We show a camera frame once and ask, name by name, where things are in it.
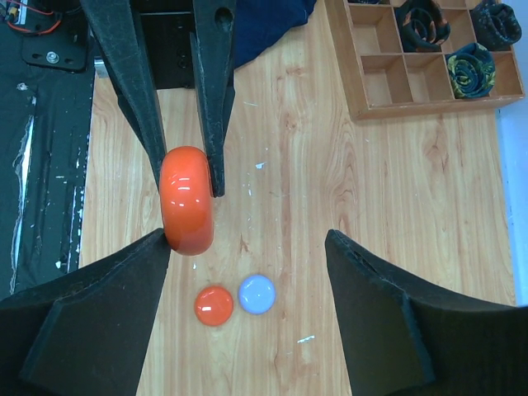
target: rolled tie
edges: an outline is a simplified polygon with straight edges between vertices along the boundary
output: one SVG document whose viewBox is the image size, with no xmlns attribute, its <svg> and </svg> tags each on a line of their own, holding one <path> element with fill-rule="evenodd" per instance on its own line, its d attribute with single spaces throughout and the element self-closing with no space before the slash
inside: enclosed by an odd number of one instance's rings
<svg viewBox="0 0 528 396">
<path fill-rule="evenodd" d="M 521 25 L 506 4 L 483 0 L 470 14 L 477 41 L 490 51 L 507 50 L 521 39 Z"/>
<path fill-rule="evenodd" d="M 438 2 L 407 0 L 395 13 L 405 52 L 441 52 L 451 28 Z"/>
<path fill-rule="evenodd" d="M 481 44 L 466 45 L 445 58 L 455 98 L 485 97 L 495 86 L 495 62 Z"/>
</svg>

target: wooden box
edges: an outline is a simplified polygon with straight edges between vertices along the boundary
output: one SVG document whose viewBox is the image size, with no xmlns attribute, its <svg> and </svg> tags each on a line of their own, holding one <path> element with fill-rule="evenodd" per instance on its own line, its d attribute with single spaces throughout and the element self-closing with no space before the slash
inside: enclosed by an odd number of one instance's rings
<svg viewBox="0 0 528 396">
<path fill-rule="evenodd" d="M 524 97 L 513 48 L 492 52 L 493 90 L 478 99 L 455 99 L 446 55 L 476 42 L 469 10 L 478 1 L 437 0 L 450 23 L 438 53 L 404 53 L 394 9 L 404 0 L 350 4 L 326 0 L 339 71 L 353 119 L 417 116 L 498 108 Z"/>
</svg>

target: light blue round button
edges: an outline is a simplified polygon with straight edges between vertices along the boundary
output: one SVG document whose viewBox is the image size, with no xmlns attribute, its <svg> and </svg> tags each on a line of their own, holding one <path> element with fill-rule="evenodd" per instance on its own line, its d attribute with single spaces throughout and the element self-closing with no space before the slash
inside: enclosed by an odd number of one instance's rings
<svg viewBox="0 0 528 396">
<path fill-rule="evenodd" d="M 242 308 L 250 314 L 260 315 L 275 303 L 275 286 L 264 275 L 251 275 L 238 289 L 238 300 Z"/>
</svg>

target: light blue wall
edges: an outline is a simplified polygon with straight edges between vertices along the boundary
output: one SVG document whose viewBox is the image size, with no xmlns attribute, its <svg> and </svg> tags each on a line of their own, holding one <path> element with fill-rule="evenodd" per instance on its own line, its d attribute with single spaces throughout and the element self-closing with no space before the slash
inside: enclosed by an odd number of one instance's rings
<svg viewBox="0 0 528 396">
<path fill-rule="evenodd" d="M 528 1 L 503 2 L 513 7 L 524 32 L 515 51 L 526 92 Z M 497 126 L 517 303 L 528 305 L 528 100 L 502 108 L 497 113 Z"/>
</svg>

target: glossy orange piece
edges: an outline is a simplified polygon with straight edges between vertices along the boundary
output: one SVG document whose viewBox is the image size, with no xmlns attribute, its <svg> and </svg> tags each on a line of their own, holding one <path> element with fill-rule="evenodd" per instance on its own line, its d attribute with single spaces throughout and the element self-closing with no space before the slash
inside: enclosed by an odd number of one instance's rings
<svg viewBox="0 0 528 396">
<path fill-rule="evenodd" d="M 209 164 L 196 147 L 178 147 L 163 159 L 159 181 L 163 228 L 173 250 L 195 256 L 213 242 Z"/>
<path fill-rule="evenodd" d="M 219 326 L 233 313 L 233 296 L 221 286 L 203 289 L 196 297 L 195 314 L 207 326 Z"/>
</svg>

